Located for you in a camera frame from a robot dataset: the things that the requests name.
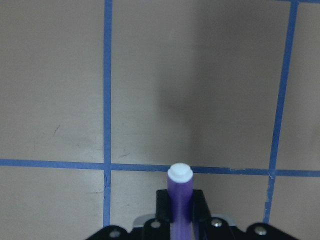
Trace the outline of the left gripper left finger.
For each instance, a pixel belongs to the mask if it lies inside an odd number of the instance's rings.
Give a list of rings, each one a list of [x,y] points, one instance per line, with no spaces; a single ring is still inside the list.
[[[170,240],[171,201],[168,191],[156,191],[155,214],[142,215],[134,220],[133,228],[127,232],[118,225],[108,225],[89,236],[89,240]]]

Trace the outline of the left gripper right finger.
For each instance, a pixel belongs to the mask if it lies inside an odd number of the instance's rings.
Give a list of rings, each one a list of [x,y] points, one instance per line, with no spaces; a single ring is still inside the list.
[[[288,233],[266,223],[258,222],[246,231],[219,216],[212,216],[202,190],[192,196],[192,224],[197,240],[295,240]]]

